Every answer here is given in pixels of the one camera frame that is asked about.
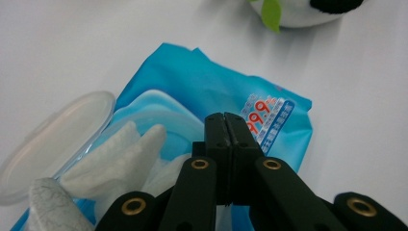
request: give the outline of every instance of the label graphic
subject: label graphic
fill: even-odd
[[[249,130],[265,154],[269,153],[293,108],[294,103],[284,98],[274,98],[269,95],[267,99],[262,99],[256,94],[249,95],[240,116],[245,119]]]

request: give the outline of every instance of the green leaf decoration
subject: green leaf decoration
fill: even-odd
[[[279,33],[281,14],[279,0],[264,0],[261,11],[262,21],[270,30],[276,33]]]

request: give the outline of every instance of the clear plastic lid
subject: clear plastic lid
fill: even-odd
[[[114,108],[115,97],[97,91],[46,119],[0,166],[0,204],[25,198],[35,179],[58,178],[108,125]]]

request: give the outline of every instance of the white surface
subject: white surface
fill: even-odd
[[[313,100],[300,176],[332,201],[364,193],[408,223],[408,1],[369,1],[341,20],[266,30],[244,0],[0,1],[0,163],[66,103],[116,96],[162,42]],[[10,229],[27,201],[0,207]]]

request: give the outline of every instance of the white tissue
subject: white tissue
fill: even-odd
[[[35,180],[29,191],[30,231],[91,231],[93,226],[82,215],[72,198],[51,178]]]
[[[103,155],[90,153],[61,177],[61,185],[74,197],[95,200],[95,218],[100,220],[118,197],[140,191],[165,139],[165,127],[155,125],[122,151],[111,153],[120,139],[108,140],[109,150],[101,146]]]
[[[153,168],[151,174],[154,176],[146,181],[141,191],[156,197],[174,186],[183,163],[190,157],[191,154],[181,155],[161,168]]]

